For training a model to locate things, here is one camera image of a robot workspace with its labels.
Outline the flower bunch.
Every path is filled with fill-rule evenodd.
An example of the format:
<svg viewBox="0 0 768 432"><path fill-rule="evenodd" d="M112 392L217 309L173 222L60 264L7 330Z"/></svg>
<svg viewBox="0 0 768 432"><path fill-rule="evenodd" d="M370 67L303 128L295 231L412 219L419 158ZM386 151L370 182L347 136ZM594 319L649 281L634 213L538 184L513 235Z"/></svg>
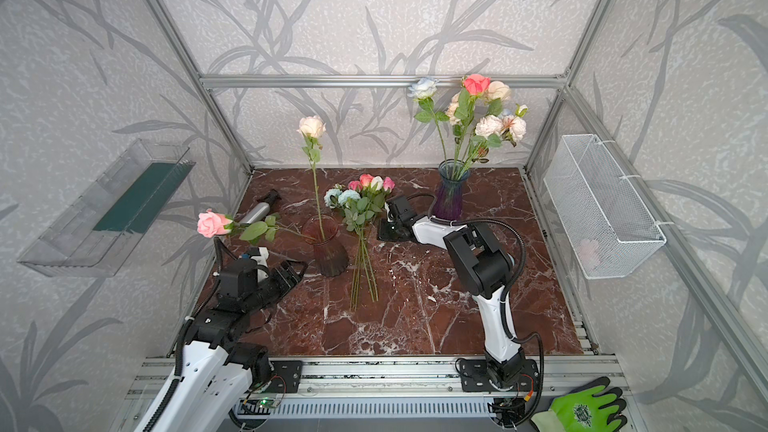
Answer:
<svg viewBox="0 0 768 432"><path fill-rule="evenodd" d="M358 240L350 291L350 307L356 310L362 278L365 277L371 300L379 298L374 267L368 250L366 229L374 222L385 208L388 196L396 185L392 178L362 174L357 180L347 185L337 184L324 194L325 205L341 214L342 223L347 231L354 233Z"/></svg>

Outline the purple blue glass vase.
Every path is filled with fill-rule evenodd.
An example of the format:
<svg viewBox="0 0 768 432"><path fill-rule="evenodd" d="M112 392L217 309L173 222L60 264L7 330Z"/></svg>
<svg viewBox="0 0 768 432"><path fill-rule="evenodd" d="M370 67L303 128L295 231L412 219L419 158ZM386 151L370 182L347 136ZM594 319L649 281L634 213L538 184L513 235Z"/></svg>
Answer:
<svg viewBox="0 0 768 432"><path fill-rule="evenodd" d="M463 211L464 184L470 171L464 169L464 162L448 159L438 167L440 184L438 185L432 215L444 220L458 220Z"/></svg>

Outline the pink rose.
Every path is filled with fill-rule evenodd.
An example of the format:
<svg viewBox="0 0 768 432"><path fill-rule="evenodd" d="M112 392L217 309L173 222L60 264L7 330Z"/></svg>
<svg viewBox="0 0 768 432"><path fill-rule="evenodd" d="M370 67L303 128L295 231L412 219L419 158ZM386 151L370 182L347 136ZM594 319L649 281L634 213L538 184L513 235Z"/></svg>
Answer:
<svg viewBox="0 0 768 432"><path fill-rule="evenodd" d="M205 238L235 236L252 245L257 245L262 239L272 242L281 232L301 237L310 243L315 241L315 238L302 234L296 227L282 224L278 214L270 214L253 223L245 223L208 209L198 215L197 232Z"/></svg>

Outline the dark red glass vase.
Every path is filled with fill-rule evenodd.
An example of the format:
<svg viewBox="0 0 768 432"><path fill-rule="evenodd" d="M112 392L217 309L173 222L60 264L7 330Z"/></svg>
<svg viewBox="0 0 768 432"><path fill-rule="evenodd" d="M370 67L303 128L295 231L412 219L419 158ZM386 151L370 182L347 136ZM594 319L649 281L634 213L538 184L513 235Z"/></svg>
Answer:
<svg viewBox="0 0 768 432"><path fill-rule="evenodd" d="M310 218L302 227L304 240L312 247L315 265L325 277L338 277L349 266L348 253L339 238L340 225L330 216Z"/></svg>

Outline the peach rose stem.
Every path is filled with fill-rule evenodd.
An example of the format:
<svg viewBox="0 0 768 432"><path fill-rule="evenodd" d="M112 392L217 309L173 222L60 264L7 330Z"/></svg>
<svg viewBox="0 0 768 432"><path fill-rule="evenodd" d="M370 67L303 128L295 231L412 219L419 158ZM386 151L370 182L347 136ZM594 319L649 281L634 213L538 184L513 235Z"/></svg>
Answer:
<svg viewBox="0 0 768 432"><path fill-rule="evenodd" d="M448 108L445 110L445 114L448 117L448 122L451 126L452 135L454 138L454 159L458 160L460 156L461 143L463 140L464 125L460 118L456 116L456 111L459 108L460 93L456 93L452 99Z"/></svg>

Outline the cream rose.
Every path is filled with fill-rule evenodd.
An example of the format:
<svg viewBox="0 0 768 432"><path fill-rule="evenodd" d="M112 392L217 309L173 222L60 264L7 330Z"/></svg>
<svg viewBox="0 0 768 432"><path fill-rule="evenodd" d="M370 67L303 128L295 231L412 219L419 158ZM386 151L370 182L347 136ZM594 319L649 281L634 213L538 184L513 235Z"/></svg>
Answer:
<svg viewBox="0 0 768 432"><path fill-rule="evenodd" d="M302 150L304 151L308 159L310 170L312 173L312 178L313 178L314 196L315 196L316 212L317 212L317 218L318 218L318 228L319 228L321 241L326 240L326 235L324 231L324 224L323 224L321 204L320 204L319 185L318 185L318 179L317 179L317 165L320 161L320 158L321 158L320 152L322 150L322 145L320 144L320 138L324 135L325 130L326 130L325 123L317 115L303 117L299 121L298 132L302 136L305 143L305 145L302 147Z"/></svg>

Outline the white pink peony stem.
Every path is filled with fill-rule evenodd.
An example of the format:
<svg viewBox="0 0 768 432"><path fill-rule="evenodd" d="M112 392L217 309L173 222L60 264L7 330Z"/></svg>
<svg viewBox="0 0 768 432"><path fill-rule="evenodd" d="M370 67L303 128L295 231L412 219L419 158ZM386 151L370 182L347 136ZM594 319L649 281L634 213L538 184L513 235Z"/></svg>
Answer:
<svg viewBox="0 0 768 432"><path fill-rule="evenodd" d="M494 148L509 143L513 147L525 137L527 123L524 120L529 107L518 104L514 111L504 109L499 115L486 114L469 131L469 145L465 152L463 163L459 169L459 177L462 177L478 162L488 161L487 156Z"/></svg>

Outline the pink red rose stem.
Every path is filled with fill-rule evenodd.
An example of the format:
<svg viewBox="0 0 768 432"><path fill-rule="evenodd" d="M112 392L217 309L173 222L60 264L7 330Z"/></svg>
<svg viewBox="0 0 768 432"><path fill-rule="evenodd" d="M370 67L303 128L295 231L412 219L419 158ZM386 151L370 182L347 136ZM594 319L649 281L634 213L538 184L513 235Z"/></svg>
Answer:
<svg viewBox="0 0 768 432"><path fill-rule="evenodd" d="M467 157L473 134L471 128L475 119L476 102L490 83L491 79L481 74L471 74L463 78L462 88L459 92L459 108L456 111L456 116L462 120L464 125L459 159Z"/></svg>

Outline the cream pink rose stem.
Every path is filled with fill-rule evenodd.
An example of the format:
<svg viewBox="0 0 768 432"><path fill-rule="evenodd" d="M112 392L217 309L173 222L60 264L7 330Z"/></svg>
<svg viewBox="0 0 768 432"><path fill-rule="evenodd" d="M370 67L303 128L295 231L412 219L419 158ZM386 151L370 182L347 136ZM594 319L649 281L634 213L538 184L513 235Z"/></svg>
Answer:
<svg viewBox="0 0 768 432"><path fill-rule="evenodd" d="M480 95L480 99L486 108L484 117L498 117L504 109L505 102L511 95L511 89L504 82L492 81L488 88Z"/></svg>

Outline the pale blue rose stem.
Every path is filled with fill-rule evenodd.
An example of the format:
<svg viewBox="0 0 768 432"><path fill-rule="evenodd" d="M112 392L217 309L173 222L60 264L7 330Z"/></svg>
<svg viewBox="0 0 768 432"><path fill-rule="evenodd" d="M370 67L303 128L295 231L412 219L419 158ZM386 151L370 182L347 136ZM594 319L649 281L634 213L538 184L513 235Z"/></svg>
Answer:
<svg viewBox="0 0 768 432"><path fill-rule="evenodd" d="M421 123L433 123L441 144L443 159L448 159L445 140L441 130L441 119L435 108L434 95L437 92L438 80L431 77L422 77L408 89L408 96L417 103L419 111L415 119Z"/></svg>

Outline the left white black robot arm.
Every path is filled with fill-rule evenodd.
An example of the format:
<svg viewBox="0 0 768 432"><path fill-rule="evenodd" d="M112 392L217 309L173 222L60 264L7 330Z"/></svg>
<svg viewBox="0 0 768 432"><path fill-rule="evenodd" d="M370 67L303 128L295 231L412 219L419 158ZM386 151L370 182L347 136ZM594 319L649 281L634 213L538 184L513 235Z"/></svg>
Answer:
<svg viewBox="0 0 768 432"><path fill-rule="evenodd" d="M251 315L273 308L304 278L308 264L269 269L263 254L231 261L217 274L213 307L185 319L174 367L135 426L137 431L215 431L250 391L298 391L303 364L271 363L265 346L242 342Z"/></svg>

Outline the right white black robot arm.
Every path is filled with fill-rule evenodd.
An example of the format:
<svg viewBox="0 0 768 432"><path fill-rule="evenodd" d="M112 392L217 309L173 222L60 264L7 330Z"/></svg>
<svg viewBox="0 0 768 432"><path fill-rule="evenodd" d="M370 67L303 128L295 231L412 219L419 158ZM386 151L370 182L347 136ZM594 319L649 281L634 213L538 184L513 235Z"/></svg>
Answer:
<svg viewBox="0 0 768 432"><path fill-rule="evenodd" d="M379 239L411 241L445 250L463 287L477 303L484 330L490 383L509 390L526 361L523 344L535 338L517 335L509 294L523 272L526 252L519 233L491 218L447 220L417 213L406 196L386 202Z"/></svg>

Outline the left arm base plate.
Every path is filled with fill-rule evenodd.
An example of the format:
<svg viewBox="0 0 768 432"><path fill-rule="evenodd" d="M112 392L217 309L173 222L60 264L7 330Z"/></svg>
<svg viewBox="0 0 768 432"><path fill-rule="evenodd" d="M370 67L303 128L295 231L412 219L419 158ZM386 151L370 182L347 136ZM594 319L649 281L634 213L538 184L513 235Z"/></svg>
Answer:
<svg viewBox="0 0 768 432"><path fill-rule="evenodd" d="M296 394L302 378L301 360L272 361L272 378L257 389L262 394Z"/></svg>

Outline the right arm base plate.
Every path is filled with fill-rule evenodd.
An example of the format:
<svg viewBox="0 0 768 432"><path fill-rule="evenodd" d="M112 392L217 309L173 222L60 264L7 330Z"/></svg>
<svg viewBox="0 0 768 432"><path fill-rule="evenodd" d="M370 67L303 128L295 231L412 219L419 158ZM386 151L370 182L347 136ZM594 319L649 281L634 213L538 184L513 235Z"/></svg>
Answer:
<svg viewBox="0 0 768 432"><path fill-rule="evenodd" d="M521 371L514 376L510 385L497 387L491 381L485 359L457 358L454 368L461 381L463 392L531 392L535 390L535 379L539 377L538 364L527 359Z"/></svg>

